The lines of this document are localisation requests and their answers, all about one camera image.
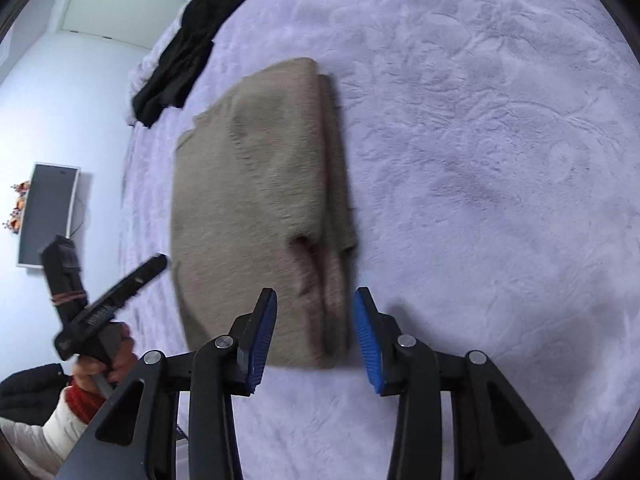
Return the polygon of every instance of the wall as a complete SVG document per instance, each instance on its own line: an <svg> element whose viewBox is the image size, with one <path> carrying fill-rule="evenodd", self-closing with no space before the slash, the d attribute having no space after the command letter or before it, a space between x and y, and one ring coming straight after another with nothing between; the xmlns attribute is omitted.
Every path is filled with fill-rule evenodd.
<svg viewBox="0 0 640 480"><path fill-rule="evenodd" d="M26 180L34 162L79 166L86 216L77 242L92 298L120 277L120 184L130 135L124 90L144 53L79 34L46 34L0 86L0 207L8 215L15 199L10 186ZM74 217L77 226L81 206ZM17 241L0 231L0 379L57 361L51 341L60 327L46 282L41 271L15 266Z"/></svg>
<svg viewBox="0 0 640 480"><path fill-rule="evenodd" d="M30 0L15 20L9 56L0 65L0 83L29 47L44 34L54 2L55 0Z"/></svg>

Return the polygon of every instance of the gray screen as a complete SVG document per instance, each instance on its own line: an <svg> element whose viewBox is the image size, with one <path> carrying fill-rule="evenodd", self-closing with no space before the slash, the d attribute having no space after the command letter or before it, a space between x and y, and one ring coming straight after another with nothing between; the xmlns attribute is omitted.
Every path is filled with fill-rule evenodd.
<svg viewBox="0 0 640 480"><path fill-rule="evenodd" d="M18 264L40 265L40 251L56 235L67 236L66 222L78 170L36 164L20 229Z"/></svg>

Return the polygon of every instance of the folded brown sweater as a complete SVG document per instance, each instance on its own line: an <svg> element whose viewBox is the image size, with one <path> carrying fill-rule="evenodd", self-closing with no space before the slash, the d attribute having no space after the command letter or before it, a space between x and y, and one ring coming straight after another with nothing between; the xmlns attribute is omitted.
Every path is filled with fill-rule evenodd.
<svg viewBox="0 0 640 480"><path fill-rule="evenodd" d="M269 363L328 367L348 344L356 245L330 81L292 59L242 79L178 143L172 257L191 349L226 333L264 286Z"/></svg>

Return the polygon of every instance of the ribbed blue pad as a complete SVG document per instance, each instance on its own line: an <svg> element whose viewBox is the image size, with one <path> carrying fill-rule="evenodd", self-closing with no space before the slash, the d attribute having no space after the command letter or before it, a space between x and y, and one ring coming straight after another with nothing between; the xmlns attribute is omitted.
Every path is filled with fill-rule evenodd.
<svg viewBox="0 0 640 480"><path fill-rule="evenodd" d="M364 365L367 369L369 382L377 394L382 393L384 380L382 378L382 351L373 333L364 302L359 292L353 298L353 320L356 324L356 333L360 343L360 351L364 358Z"/></svg>
<svg viewBox="0 0 640 480"><path fill-rule="evenodd" d="M249 355L249 371L245 384L251 393L255 391L255 387L262 381L262 373L267 362L273 329L276 326L277 313L278 300L272 292L267 301L267 308L262 315L258 332L255 335L254 346L251 348Z"/></svg>

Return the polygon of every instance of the red cuff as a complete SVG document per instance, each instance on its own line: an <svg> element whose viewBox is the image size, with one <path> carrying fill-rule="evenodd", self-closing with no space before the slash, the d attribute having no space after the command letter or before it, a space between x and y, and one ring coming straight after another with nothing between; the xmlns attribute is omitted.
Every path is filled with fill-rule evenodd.
<svg viewBox="0 0 640 480"><path fill-rule="evenodd" d="M102 397L82 390L75 381L65 390L65 401L72 413L85 424L91 422L104 404Z"/></svg>

